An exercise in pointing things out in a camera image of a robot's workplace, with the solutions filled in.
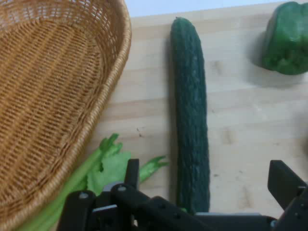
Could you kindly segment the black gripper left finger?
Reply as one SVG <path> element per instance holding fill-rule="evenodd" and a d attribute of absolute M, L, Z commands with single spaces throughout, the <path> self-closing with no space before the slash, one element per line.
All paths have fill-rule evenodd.
<path fill-rule="evenodd" d="M 68 195 L 59 231 L 198 231 L 200 222 L 161 197 L 138 190 L 139 160 L 130 159 L 125 180 L 96 196 L 92 191 Z"/>

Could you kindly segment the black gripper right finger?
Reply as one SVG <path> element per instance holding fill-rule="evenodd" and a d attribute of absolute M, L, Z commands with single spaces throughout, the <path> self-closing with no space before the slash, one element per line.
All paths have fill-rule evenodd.
<path fill-rule="evenodd" d="M 306 231 L 308 229 L 308 184 L 283 161 L 271 160 L 268 190 L 283 209 L 274 231 Z"/>

